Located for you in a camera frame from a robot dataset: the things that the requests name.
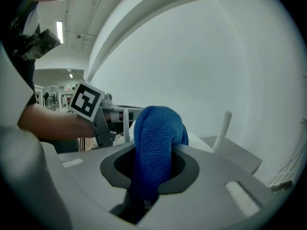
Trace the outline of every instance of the dark shirt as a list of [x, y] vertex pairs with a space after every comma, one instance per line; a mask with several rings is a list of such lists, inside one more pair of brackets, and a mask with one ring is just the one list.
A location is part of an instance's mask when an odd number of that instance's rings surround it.
[[[29, 14], [36, 9], [38, 3], [32, 2], [28, 4], [27, 8], [23, 10], [22, 15], [20, 15], [18, 18], [18, 22], [14, 24], [14, 26], [11, 25], [10, 28], [7, 28], [6, 34], [3, 37], [3, 46], [12, 61], [12, 64], [15, 66], [16, 70], [20, 74], [20, 76], [23, 78], [23, 80], [29, 85], [29, 87], [33, 90], [33, 95], [31, 96], [31, 99], [27, 103], [27, 105], [32, 105], [36, 103], [36, 96], [35, 96], [35, 88], [33, 83], [33, 75], [34, 75], [34, 69], [35, 69], [35, 60], [24, 60], [21, 57], [16, 57], [12, 55], [13, 50], [15, 49], [15, 45], [17, 44], [15, 37], [12, 35], [13, 30], [16, 29], [19, 32], [22, 32], [25, 26], [26, 19], [28, 18]], [[36, 29], [35, 33], [40, 33], [39, 26]]]

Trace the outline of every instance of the curved white panel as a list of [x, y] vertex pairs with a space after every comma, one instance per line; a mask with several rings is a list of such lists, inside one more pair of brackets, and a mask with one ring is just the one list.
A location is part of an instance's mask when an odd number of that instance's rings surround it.
[[88, 56], [78, 54], [62, 44], [37, 59], [35, 69], [88, 69]]
[[89, 64], [88, 81], [113, 50], [155, 16], [194, 0], [123, 0], [110, 15], [94, 44]]
[[225, 110], [233, 112], [227, 137], [237, 142], [246, 121], [248, 65], [236, 32], [215, 0], [168, 10], [126, 38], [91, 84], [113, 103], [165, 105], [191, 133], [217, 135]]

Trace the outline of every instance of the cable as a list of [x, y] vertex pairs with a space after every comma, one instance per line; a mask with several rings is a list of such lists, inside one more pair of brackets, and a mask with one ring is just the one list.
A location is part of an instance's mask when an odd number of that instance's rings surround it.
[[[292, 156], [291, 156], [291, 158], [290, 158], [290, 161], [289, 161], [289, 162], [278, 172], [278, 174], [281, 173], [284, 169], [287, 170], [287, 169], [288, 169], [288, 166], [290, 165], [290, 163], [297, 157], [297, 155], [301, 152], [301, 150], [304, 149], [304, 146], [303, 146], [303, 148], [298, 152], [298, 154], [295, 155], [295, 152], [296, 152], [296, 150], [297, 150], [297, 148], [298, 148], [298, 146], [299, 146], [299, 144], [300, 144], [300, 142], [301, 142], [301, 139], [302, 139], [304, 130], [305, 130], [305, 126], [304, 126], [303, 129], [302, 129], [302, 133], [301, 133], [301, 135], [300, 135], [300, 138], [299, 138], [299, 141], [298, 141], [298, 143], [297, 143], [297, 145], [296, 145], [296, 148], [295, 148], [294, 152], [292, 153]], [[268, 185], [270, 185], [270, 184], [275, 180], [275, 178], [276, 178], [276, 176], [274, 176], [274, 177], [270, 180], [270, 182], [269, 182]]]
[[271, 181], [269, 182], [269, 184], [268, 185], [270, 185], [271, 183], [272, 183], [272, 181], [274, 181], [274, 179], [278, 176], [278, 175], [280, 175], [281, 174], [281, 176], [283, 175], [283, 173], [282, 173], [282, 171], [284, 170], [284, 168], [287, 166], [287, 165], [289, 165], [294, 159], [296, 159], [298, 156], [299, 156], [299, 154], [304, 150], [305, 148], [303, 147], [293, 158], [292, 158], [292, 160], [290, 160], [274, 177], [273, 177], [273, 179], [271, 179]]
[[[304, 149], [301, 150], [300, 155], [297, 158], [297, 160], [295, 161], [294, 165], [291, 167], [290, 171], [292, 171], [292, 169], [295, 167], [297, 162], [300, 160], [301, 156], [306, 152], [306, 146], [307, 146], [307, 142], [306, 142], [306, 144], [304, 146]], [[287, 175], [285, 175], [284, 178], [281, 180], [280, 184], [282, 184], [284, 181], [288, 181], [289, 179], [291, 179], [293, 175], [294, 175], [294, 173], [292, 173], [292, 175], [290, 175], [290, 177], [287, 178], [286, 180], [285, 180], [285, 178], [287, 177]]]
[[278, 173], [278, 174], [276, 174], [274, 177], [276, 177], [276, 176], [278, 176], [278, 175], [289, 174], [289, 173], [292, 173], [292, 172], [291, 172], [291, 171], [288, 171], [288, 172]]
[[90, 150], [92, 148], [92, 145], [94, 145], [95, 140], [92, 142], [92, 144], [89, 146], [89, 148], [87, 150]]
[[92, 19], [93, 19], [95, 13], [96, 13], [96, 10], [98, 9], [98, 6], [99, 6], [100, 2], [101, 2], [101, 0], [99, 0], [99, 2], [96, 4], [96, 6], [95, 6], [95, 8], [94, 8], [94, 10], [93, 10], [92, 16], [91, 16], [91, 18], [90, 18], [90, 20], [89, 20], [89, 22], [88, 22], [88, 24], [87, 24], [87, 29], [86, 29], [85, 36], [84, 36], [84, 39], [83, 39], [82, 52], [83, 52], [83, 50], [84, 50], [84, 43], [85, 43], [85, 41], [86, 41], [86, 37], [87, 37], [87, 34], [88, 34], [88, 30], [90, 29], [90, 25], [91, 25]]

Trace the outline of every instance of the gray plastic surface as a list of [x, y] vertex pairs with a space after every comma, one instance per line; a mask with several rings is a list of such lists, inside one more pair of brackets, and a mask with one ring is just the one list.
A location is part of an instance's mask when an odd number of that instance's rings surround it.
[[[45, 225], [57, 230], [136, 228], [87, 196], [70, 178], [52, 145], [16, 129], [0, 130], [0, 139], [0, 166], [7, 184]], [[100, 196], [110, 197], [104, 191]]]
[[[201, 138], [209, 147], [213, 148], [217, 136]], [[230, 160], [246, 172], [254, 174], [262, 163], [262, 160], [245, 150], [243, 147], [224, 138], [223, 143], [216, 154]]]
[[161, 195], [138, 226], [147, 229], [221, 229], [245, 219], [225, 189], [239, 182], [260, 207], [273, 197], [261, 184], [229, 160], [209, 152], [176, 145], [175, 149], [192, 156], [200, 167], [196, 181], [183, 193]]
[[67, 173], [96, 204], [110, 211], [116, 205], [123, 203], [127, 190], [113, 187], [101, 174], [100, 164], [105, 157], [133, 144], [133, 142], [129, 142], [93, 151], [63, 153], [59, 154], [59, 158], [62, 162], [75, 159], [83, 161], [81, 164], [66, 168]]
[[[160, 195], [137, 227], [108, 212], [124, 202], [126, 190], [112, 187], [99, 169], [103, 158], [133, 142], [59, 156], [29, 132], [1, 130], [0, 139], [5, 180], [29, 211], [53, 229], [221, 229], [245, 219], [224, 187], [227, 182], [239, 182], [260, 207], [273, 198], [269, 188], [231, 161], [176, 145], [174, 150], [196, 160], [199, 176], [183, 193]], [[61, 163], [78, 158], [83, 162], [66, 169]]]
[[131, 185], [131, 179], [126, 177], [124, 174], [119, 172], [115, 166], [115, 160], [122, 155], [130, 152], [134, 149], [134, 143], [130, 146], [127, 146], [124, 149], [121, 149], [112, 155], [105, 157], [100, 163], [100, 172], [108, 180], [108, 182], [114, 187], [120, 187], [129, 189]]

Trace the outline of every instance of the blue towel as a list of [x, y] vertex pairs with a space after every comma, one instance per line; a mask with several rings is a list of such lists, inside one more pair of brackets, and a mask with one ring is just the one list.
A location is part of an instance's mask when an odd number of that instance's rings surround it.
[[134, 126], [135, 162], [131, 191], [143, 200], [155, 201], [158, 186], [171, 176], [171, 146], [189, 144], [181, 117], [165, 106], [146, 107]]

